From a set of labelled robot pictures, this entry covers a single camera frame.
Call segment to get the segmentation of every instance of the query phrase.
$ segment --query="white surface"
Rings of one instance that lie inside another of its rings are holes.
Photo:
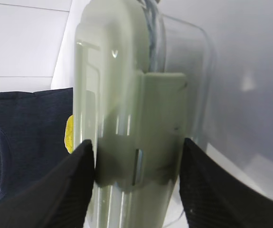
[[[52,77],[67,16],[0,5],[0,76]]]
[[[75,30],[80,23],[85,6],[90,0],[73,0],[63,41],[60,47],[51,88],[60,89],[74,86]]]
[[[69,11],[72,0],[0,0],[0,4]]]
[[[0,77],[0,92],[49,90],[51,77]]]
[[[217,50],[198,144],[205,150],[210,143],[273,199],[273,1],[162,0],[160,6],[204,29]]]

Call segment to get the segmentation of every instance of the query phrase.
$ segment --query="clear plastic container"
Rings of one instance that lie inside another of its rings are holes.
[[[161,228],[179,172],[188,77],[163,72],[162,16],[146,3],[92,0],[76,30],[74,144],[94,145],[91,228]]]

